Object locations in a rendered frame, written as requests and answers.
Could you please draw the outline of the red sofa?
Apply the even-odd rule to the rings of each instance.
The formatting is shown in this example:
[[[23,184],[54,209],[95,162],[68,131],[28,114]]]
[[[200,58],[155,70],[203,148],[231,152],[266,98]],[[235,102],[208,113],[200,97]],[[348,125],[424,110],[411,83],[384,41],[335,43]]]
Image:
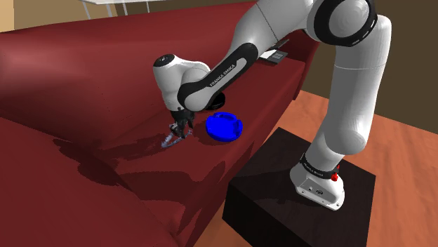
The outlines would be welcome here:
[[[243,132],[163,148],[172,122],[152,72],[172,53],[215,66],[249,2],[0,33],[0,247],[193,247],[228,182],[299,94],[317,42],[286,37],[225,90]]]

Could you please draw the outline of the pale blue jagged object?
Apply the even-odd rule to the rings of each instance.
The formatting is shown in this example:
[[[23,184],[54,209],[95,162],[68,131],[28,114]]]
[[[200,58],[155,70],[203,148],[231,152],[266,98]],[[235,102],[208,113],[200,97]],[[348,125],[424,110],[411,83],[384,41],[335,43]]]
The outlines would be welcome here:
[[[163,148],[171,147],[187,137],[176,123],[169,126],[171,132],[161,142]]]

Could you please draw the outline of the black robot stand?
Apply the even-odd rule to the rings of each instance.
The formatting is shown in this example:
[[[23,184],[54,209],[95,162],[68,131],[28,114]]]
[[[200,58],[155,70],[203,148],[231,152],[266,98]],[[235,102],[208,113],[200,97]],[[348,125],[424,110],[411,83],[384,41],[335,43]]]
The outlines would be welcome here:
[[[309,142],[278,128],[230,181],[223,220],[252,247],[366,247],[376,177],[342,160],[345,199],[333,209],[310,200],[326,189],[290,172]]]

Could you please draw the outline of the blue round dish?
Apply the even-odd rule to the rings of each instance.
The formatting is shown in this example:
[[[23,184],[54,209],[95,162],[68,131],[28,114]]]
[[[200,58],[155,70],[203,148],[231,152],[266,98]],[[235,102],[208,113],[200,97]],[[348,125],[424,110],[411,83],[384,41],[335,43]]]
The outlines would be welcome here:
[[[232,142],[241,136],[243,123],[234,114],[216,112],[206,119],[207,134],[220,142]]]

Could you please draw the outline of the black and white remote control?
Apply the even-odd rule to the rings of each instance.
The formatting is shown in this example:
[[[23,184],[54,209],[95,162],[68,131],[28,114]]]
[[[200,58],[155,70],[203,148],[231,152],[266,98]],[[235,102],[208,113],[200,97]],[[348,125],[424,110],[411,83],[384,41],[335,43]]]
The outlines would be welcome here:
[[[259,59],[278,65],[288,55],[287,52],[280,50],[280,48],[287,42],[288,39],[278,41],[275,45],[266,50]]]

